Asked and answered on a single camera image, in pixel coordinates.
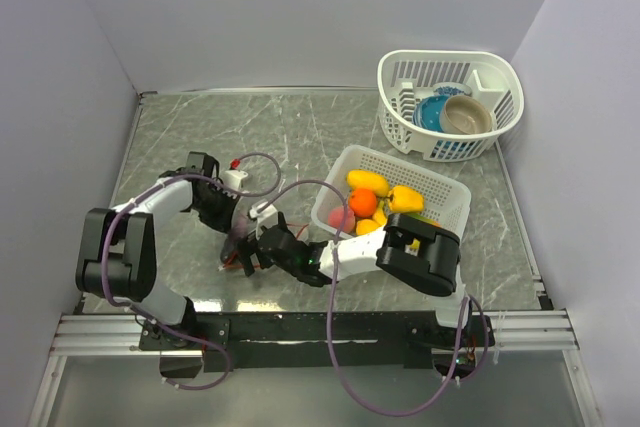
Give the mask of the clear zip top bag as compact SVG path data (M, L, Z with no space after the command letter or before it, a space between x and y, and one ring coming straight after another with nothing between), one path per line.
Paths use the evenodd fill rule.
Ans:
M291 276L308 280L316 274L311 245L305 242L307 225L291 224L274 205L254 204L238 214L220 254L225 268L241 267L247 277L277 266Z

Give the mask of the purple fake eggplant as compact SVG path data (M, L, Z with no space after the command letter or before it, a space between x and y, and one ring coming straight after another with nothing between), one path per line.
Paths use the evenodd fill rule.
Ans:
M220 251L220 261L223 264L229 264L234 257L237 244L247 236L249 229L249 218L239 213L232 221L231 229L226 235L222 249Z

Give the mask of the yellow fake lemon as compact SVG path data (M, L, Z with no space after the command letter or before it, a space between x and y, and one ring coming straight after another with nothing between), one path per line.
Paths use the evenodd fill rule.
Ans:
M379 229L381 225L373 219L361 219L356 223L355 232L357 236L367 235Z

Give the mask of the fake orange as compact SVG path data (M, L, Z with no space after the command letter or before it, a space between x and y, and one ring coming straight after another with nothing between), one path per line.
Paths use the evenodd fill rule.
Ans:
M356 217L370 218L376 212L378 198L369 189L356 188L351 191L348 203Z

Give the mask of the yellow fake mango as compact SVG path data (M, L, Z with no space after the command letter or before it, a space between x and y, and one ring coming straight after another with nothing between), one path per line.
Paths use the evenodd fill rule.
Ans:
M367 189L377 197L387 197L390 192L388 181L378 173L354 169L348 172L346 182L352 190Z

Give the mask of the yellow fake banana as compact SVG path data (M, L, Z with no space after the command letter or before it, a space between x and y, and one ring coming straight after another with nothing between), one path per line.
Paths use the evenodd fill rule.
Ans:
M378 203L376 210L372 215L372 220L375 221L379 226L384 226L387 223L384 201L380 201Z

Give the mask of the yellow fake bell pepper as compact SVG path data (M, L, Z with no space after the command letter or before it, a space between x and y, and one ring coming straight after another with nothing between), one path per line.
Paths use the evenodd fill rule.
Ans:
M425 207L422 194L406 185L393 187L389 191L387 201L392 213L420 213Z

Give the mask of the red green fake mango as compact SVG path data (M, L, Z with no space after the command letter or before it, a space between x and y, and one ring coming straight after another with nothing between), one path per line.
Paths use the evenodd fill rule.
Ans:
M429 225L433 225L433 226L435 226L435 227L442 227L442 226L440 225L440 223L439 223L439 222L437 222L437 221L435 221L435 220L433 220L433 219L430 219L430 218L424 217L424 216L422 216L422 215L420 215L420 214L417 214L417 213L410 213L410 214L407 214L407 215L408 215L409 217L411 217L411 218L417 219L417 220L419 220L419 221L421 221L421 222L424 222L424 223L427 223L427 224L429 224Z

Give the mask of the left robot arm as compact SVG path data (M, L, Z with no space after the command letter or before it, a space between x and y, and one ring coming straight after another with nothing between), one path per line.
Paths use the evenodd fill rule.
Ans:
M146 192L113 208L94 208L85 217L76 287L116 304L126 304L163 324L163 337L178 349L197 340L199 325L191 299L157 274L156 231L175 215L194 211L210 229L227 233L248 175L203 152L191 152L184 167L162 173ZM104 294L108 288L110 294Z

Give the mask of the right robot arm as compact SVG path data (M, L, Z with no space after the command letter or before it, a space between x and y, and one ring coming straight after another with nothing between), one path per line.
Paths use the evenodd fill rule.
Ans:
M322 288L350 276L383 271L426 295L439 337L460 345L473 325L461 280L460 237L413 214L393 214L385 226L349 239L305 242L289 229L284 214L275 224L252 232L236 244L247 276L276 266L299 282Z

